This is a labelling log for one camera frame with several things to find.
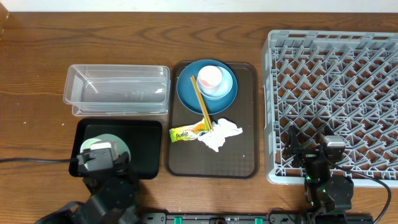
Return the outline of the mint green bowl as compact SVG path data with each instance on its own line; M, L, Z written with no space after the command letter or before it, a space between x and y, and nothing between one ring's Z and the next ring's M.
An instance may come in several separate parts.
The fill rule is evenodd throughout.
M131 158L131 153L127 144L121 138L113 134L101 134L85 140L80 146L80 153L86 150L93 151L97 149L109 149L114 161L121 157L124 152L128 154L128 159Z

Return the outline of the white tissue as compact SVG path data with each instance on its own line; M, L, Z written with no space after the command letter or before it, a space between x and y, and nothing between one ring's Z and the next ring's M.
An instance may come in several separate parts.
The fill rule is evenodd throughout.
M210 149L219 152L219 148L226 142L226 138L237 136L243 133L243 129L225 118L220 118L218 122L213 122L213 130L198 137Z

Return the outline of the yellow green snack wrapper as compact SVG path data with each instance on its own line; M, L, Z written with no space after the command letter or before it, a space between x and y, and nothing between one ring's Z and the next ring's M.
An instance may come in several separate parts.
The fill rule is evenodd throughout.
M203 118L195 124L170 129L170 140L171 142L196 140L209 130L210 127Z

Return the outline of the pink cup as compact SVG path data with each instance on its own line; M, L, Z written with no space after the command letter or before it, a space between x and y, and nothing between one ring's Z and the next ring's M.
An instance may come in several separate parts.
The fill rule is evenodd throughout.
M218 91L222 79L223 75L221 70L212 65L201 68L197 77L200 88L207 95L212 95Z

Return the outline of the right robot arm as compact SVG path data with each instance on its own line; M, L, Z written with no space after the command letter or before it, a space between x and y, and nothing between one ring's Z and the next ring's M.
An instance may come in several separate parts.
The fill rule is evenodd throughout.
M343 176L333 177L330 167L340 161L345 142L329 128L316 148L304 148L294 127L288 130L287 143L282 151L284 159L292 158L292 167L305 169L305 197L312 205L296 223L347 223L346 211L352 208L354 183Z

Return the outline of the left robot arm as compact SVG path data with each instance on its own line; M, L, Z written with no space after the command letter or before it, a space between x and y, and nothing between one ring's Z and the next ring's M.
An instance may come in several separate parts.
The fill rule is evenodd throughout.
M71 159L91 193L86 202L69 202L37 223L141 223L136 196L139 179L129 153L110 148L85 150Z

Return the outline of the grey dishwasher rack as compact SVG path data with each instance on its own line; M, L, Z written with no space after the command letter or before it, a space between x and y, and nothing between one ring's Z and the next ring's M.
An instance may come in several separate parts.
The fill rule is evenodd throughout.
M328 124L346 148L333 175L397 187L397 34L272 30L262 48L266 178L301 185L282 151L290 126L314 148Z

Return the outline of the black tray bin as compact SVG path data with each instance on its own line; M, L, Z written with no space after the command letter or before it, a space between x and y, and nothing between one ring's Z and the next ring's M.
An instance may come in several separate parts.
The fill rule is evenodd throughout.
M85 118L78 122L71 157L80 153L81 144L101 134L113 134L128 146L140 179L153 179L158 174L162 125L158 121Z

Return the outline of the brown serving tray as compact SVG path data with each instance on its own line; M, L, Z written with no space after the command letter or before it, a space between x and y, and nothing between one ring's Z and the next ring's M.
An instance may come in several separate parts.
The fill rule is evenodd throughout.
M227 67L237 79L234 100L210 118L233 122L242 128L237 136L227 137L218 152L205 143L193 141L167 142L165 168L181 177L213 177L250 179L259 169L258 88L257 71L249 63L230 62Z

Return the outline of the clear plastic bin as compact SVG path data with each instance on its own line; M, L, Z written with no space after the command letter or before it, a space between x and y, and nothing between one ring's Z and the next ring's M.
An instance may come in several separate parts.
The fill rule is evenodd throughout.
M74 64L63 101L73 106L75 116L164 115L170 84L165 65Z

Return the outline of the light blue bowl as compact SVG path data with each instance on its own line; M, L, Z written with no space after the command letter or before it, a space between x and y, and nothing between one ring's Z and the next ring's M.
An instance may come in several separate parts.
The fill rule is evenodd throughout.
M199 91L208 99L210 100L220 100L223 97L225 97L232 89L233 87L233 78L232 74L229 73L225 68L216 66L218 67L223 75L223 79L221 81L220 87L218 88L218 91L212 95L207 95L206 93L203 92L203 90L200 88L198 81L197 81L197 86Z

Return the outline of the dark blue plate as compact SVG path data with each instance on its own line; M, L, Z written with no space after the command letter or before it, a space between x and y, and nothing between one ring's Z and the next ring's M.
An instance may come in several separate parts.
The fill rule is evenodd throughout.
M181 62L179 64L181 71L177 75L177 96L181 103L188 110L197 114L202 114L202 110L200 108L200 104L195 94L190 77L192 75L197 77L200 69L208 65L221 68L223 75L227 76L227 80L223 81L222 84L228 84L228 88L230 89L228 93L219 95L219 97L210 97L203 93L203 99L209 114L218 114L226 110L233 103L238 92L236 76L225 63L212 59L197 60L194 62Z

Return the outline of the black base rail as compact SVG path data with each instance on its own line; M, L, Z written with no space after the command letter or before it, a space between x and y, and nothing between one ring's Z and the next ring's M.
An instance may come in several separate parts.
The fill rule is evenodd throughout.
M286 224L302 223L294 214L270 215L220 215L220 214L166 214L145 213L141 215L142 223L146 224Z

